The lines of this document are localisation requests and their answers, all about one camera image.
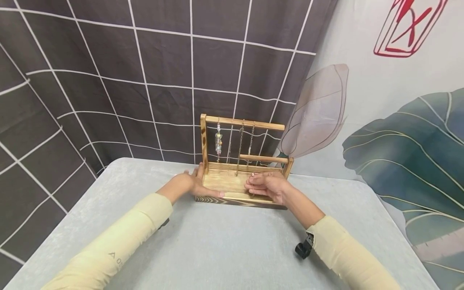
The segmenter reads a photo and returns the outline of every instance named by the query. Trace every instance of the wooden jewelry stand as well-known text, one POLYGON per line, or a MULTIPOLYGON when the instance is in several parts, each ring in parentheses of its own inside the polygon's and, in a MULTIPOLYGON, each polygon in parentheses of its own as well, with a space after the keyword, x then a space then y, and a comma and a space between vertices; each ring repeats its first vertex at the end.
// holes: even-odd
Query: wooden jewelry stand
POLYGON ((205 172, 203 175, 203 185, 207 188, 225 192, 223 198, 196 196, 195 200, 199 202, 229 204, 237 206, 256 206, 275 209, 286 209, 286 207, 274 203, 269 197, 263 195, 252 195, 244 187, 246 180, 254 173, 261 172, 281 172, 287 178, 293 165, 293 158, 277 158, 258 155, 240 154, 241 160, 247 161, 264 161, 284 163, 282 169, 272 167, 262 167, 253 165, 230 164, 219 162, 208 162, 208 149, 206 142, 206 123, 232 124, 244 127, 255 127, 269 130, 284 131, 285 125, 254 122, 222 117, 207 116, 201 114, 201 152, 203 155, 203 166, 205 172))

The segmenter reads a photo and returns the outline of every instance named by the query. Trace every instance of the forearm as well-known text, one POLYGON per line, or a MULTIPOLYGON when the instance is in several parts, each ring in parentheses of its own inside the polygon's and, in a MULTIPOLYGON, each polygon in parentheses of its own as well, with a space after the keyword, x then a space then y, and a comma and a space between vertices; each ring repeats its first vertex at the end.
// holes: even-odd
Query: forearm
POLYGON ((158 193, 139 201, 73 257, 43 289, 103 289, 136 249, 168 219, 172 204, 189 190, 186 181, 178 175, 158 193))
POLYGON ((325 216, 314 202, 294 187, 286 190, 284 204, 305 229, 315 225, 325 216))
POLYGON ((332 217, 303 193, 292 189, 286 206, 307 232, 314 235, 313 251, 352 289, 399 289, 380 262, 332 217))

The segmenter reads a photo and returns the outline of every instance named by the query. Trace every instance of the gray table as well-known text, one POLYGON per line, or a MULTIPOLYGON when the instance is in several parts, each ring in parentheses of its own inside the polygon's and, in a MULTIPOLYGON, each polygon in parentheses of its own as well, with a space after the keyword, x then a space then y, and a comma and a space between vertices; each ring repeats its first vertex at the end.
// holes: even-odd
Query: gray table
MULTIPOLYGON (((129 158, 111 163, 6 289, 39 289, 137 201, 186 168, 194 166, 129 158)), ((368 186, 300 175, 289 180, 370 250, 403 289, 437 289, 368 186)), ((107 289, 346 288, 317 255, 296 257, 304 236, 289 211, 185 196, 168 225, 135 252, 107 289)))

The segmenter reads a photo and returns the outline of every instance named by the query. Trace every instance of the black clip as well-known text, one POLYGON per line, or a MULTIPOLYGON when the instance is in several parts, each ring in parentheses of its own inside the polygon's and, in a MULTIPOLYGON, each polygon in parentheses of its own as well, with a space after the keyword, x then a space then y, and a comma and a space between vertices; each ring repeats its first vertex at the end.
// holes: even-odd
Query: black clip
POLYGON ((295 252, 300 256, 302 259, 306 259, 311 253, 314 245, 314 235, 308 233, 308 237, 302 242, 296 245, 295 252))
POLYGON ((164 223, 158 228, 158 230, 161 229, 162 227, 164 227, 165 225, 167 225, 168 222, 169 222, 169 218, 164 221, 164 223))

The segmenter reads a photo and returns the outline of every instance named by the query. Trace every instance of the right hand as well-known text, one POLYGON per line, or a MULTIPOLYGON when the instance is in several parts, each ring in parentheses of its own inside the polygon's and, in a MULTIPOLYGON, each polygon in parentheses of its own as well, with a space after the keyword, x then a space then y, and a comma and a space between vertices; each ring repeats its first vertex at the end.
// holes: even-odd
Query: right hand
POLYGON ((251 194, 269 196, 275 203, 285 206, 285 195, 293 186, 278 172, 252 173, 245 183, 251 194))

